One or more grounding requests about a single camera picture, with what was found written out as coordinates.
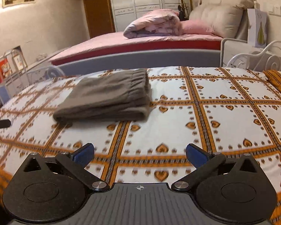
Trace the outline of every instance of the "metal screw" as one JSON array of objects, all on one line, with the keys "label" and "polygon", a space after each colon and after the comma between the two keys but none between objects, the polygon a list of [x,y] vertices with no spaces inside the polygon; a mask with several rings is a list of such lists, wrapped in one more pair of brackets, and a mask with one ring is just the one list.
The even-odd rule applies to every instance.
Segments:
[{"label": "metal screw", "polygon": [[185,181],[178,181],[174,184],[177,189],[185,189],[188,187],[188,183]]},{"label": "metal screw", "polygon": [[104,189],[107,186],[107,184],[105,182],[102,182],[102,181],[97,181],[97,182],[94,182],[92,184],[92,186],[95,189],[100,190],[100,189]]}]

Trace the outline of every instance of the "patterned bedspread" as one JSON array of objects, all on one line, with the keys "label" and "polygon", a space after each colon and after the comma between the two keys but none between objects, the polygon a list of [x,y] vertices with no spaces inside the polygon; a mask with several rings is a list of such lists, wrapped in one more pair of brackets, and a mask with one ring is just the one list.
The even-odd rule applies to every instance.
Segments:
[{"label": "patterned bedspread", "polygon": [[[83,77],[103,77],[105,71]],[[195,168],[188,143],[230,157],[251,153],[278,194],[272,222],[281,224],[281,94],[262,73],[233,68],[148,69],[151,113],[146,121],[78,121],[57,124],[52,113],[83,78],[31,85],[0,110],[13,125],[0,130],[0,199],[31,152],[43,157],[91,142],[86,169],[108,183],[167,182]]]}]

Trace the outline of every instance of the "gray bed frame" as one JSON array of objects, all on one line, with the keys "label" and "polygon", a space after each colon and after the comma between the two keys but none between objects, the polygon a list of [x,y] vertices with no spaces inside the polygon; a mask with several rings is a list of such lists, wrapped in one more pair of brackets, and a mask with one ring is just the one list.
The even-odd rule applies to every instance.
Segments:
[{"label": "gray bed frame", "polygon": [[104,70],[168,66],[219,67],[220,51],[206,49],[162,49],[125,52],[86,58],[58,66],[65,75],[82,75]]}]

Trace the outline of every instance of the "gray ribbed plate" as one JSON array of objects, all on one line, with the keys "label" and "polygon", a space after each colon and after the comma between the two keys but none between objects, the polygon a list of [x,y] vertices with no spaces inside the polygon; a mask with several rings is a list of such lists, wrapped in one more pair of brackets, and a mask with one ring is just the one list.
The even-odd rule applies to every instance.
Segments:
[{"label": "gray ribbed plate", "polygon": [[[13,221],[10,225],[22,223]],[[91,195],[85,206],[56,225],[220,225],[204,215],[189,195],[172,192],[166,183],[115,184]],[[270,225],[268,221],[260,225]]]}]

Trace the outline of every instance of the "green bottle print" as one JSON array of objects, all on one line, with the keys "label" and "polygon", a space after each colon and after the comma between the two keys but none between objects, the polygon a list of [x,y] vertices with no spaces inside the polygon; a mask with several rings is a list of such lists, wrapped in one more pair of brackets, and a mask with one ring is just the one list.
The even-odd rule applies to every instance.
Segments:
[{"label": "green bottle print", "polygon": [[264,44],[264,35],[263,35],[263,29],[262,29],[262,22],[260,21],[260,28],[257,36],[257,43],[262,46]]}]

